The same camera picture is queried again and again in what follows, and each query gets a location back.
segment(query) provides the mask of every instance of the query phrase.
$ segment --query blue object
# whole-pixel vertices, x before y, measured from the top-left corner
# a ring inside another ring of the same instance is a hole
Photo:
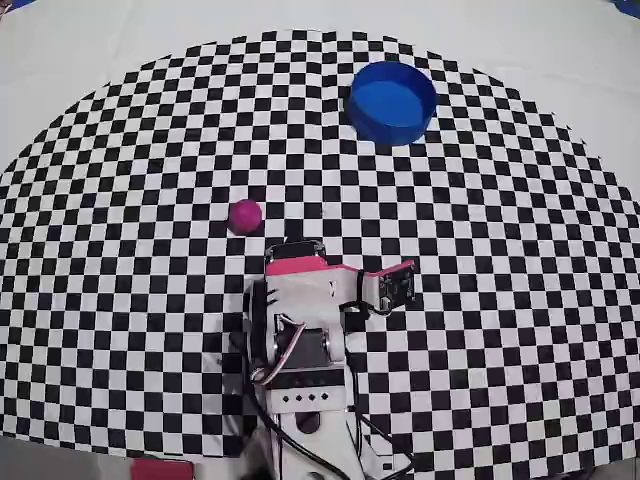
[[[618,10],[632,17],[640,18],[640,1],[638,0],[615,0]]]
[[[34,0],[13,0],[11,2],[11,10],[17,10],[20,7],[24,7],[25,5],[29,5],[33,1]]]
[[[400,62],[376,62],[357,73],[347,115],[367,140],[407,145],[427,129],[436,104],[436,90],[420,70]]]

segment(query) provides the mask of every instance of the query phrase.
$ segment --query pink ball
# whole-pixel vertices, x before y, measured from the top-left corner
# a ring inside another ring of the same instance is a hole
[[[262,210],[254,200],[244,199],[231,205],[229,209],[229,229],[237,235],[245,235],[256,230],[262,223]]]

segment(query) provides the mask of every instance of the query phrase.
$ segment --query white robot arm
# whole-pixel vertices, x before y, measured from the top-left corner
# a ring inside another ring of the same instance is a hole
[[[413,278],[412,261],[378,273],[330,266],[316,241],[266,251],[265,279],[251,290],[249,359],[251,380],[278,426],[267,454],[275,479],[365,478],[347,427],[344,311],[386,315],[413,298]],[[282,432],[317,458],[283,443]]]

